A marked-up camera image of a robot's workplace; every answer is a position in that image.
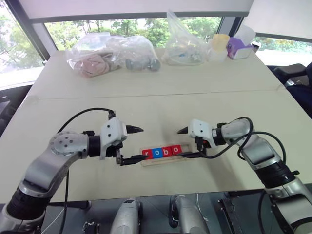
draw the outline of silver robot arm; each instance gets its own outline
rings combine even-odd
[[[242,139],[238,140],[236,145],[242,146],[250,127],[247,118],[236,119],[228,124],[221,123],[217,128],[204,121],[193,119],[189,127],[178,133],[188,133],[190,137],[195,138],[200,153],[182,156],[205,157],[206,148],[232,144],[239,138]],[[270,196],[272,211],[283,232],[311,233],[312,194],[295,176],[297,173],[291,172],[269,142],[257,134],[250,136],[241,154],[264,184],[265,191]]]
[[[112,117],[103,125],[100,136],[95,136],[93,131],[86,131],[85,134],[71,131],[57,133],[49,141],[47,149],[30,164],[11,201],[2,209],[0,234],[39,234],[47,205],[69,167],[78,159],[87,156],[99,156],[100,159],[115,157],[121,166],[144,160],[145,156],[124,159],[120,154],[127,134],[141,131]]]

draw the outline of table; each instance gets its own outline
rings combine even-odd
[[[192,139],[176,135],[192,118],[215,126],[248,116],[256,130],[268,131],[284,143],[290,169],[299,170],[304,183],[312,182],[309,155],[312,123],[287,90],[66,99],[38,99],[30,95],[0,140],[0,203],[10,199],[27,166],[45,150],[60,126],[78,111],[90,107],[114,109],[126,124],[145,130],[129,135],[122,149],[125,157],[149,146],[189,142],[194,147]],[[70,123],[68,129],[99,133],[106,121],[106,113],[90,112]],[[281,152],[274,140],[267,139]],[[69,200],[263,188],[248,164],[236,156],[236,151],[237,147],[233,147],[217,159],[197,158],[149,167],[141,164],[120,167],[112,158],[79,160],[70,169]],[[63,200],[64,183],[52,201]]]
[[[169,94],[216,93],[250,90],[276,90],[284,86],[275,79],[259,58],[200,66],[162,64],[158,72],[130,72],[119,69],[86,79],[75,74],[66,63],[64,51],[56,52],[30,92],[40,99],[133,97]]]

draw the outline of plastic bag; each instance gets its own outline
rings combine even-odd
[[[198,65],[205,61],[205,42],[192,35],[172,11],[167,12],[170,38],[162,60],[169,65]]]
[[[91,78],[119,68],[112,61],[113,51],[106,46],[109,39],[123,38],[110,33],[90,33],[66,51],[67,63],[80,75]]]
[[[110,39],[106,46],[114,53],[112,62],[131,71],[158,71],[160,62],[152,43],[144,36]]]

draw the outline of tissue box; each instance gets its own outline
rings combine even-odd
[[[253,47],[250,44],[244,45],[238,38],[230,38],[226,48],[231,59],[243,59],[249,56]]]

